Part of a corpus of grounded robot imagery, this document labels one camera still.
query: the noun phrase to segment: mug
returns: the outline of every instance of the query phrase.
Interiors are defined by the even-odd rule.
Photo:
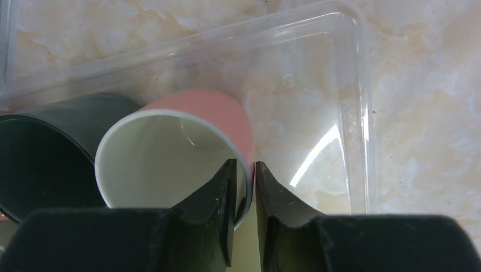
[[[0,213],[16,222],[50,207],[105,207],[94,171],[107,130],[141,106],[113,93],[0,116]]]
[[[237,228],[252,202],[254,156],[252,127],[237,101],[216,90],[184,90],[111,127],[95,176],[108,207],[170,208],[237,159]]]

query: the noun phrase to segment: pink cup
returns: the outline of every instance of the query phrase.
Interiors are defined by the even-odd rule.
[[[111,127],[97,149],[95,176],[111,208],[167,208],[209,181],[225,160],[237,159],[237,228],[251,206],[254,156],[252,127],[239,103],[216,90],[185,90]]]

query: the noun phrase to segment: plastic bin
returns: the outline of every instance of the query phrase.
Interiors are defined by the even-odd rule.
[[[7,20],[16,16],[15,3],[2,1],[0,110],[94,92],[117,92],[146,104],[186,88],[215,88],[245,107],[257,160],[289,190],[325,213],[375,212],[366,22],[353,4],[320,2],[94,62],[15,76],[16,28]]]

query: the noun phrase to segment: marble surface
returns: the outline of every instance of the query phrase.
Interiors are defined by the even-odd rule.
[[[14,78],[311,2],[19,0]],[[378,212],[453,216],[481,248],[481,3],[353,2],[368,21]]]

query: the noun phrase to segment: clear plastic container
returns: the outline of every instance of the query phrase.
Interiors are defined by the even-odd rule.
[[[365,26],[354,5],[327,1],[18,80],[9,76],[10,50],[0,110],[94,92],[147,104],[186,88],[215,88],[245,107],[257,160],[289,190],[324,213],[372,213]],[[7,49],[15,36],[9,29]]]

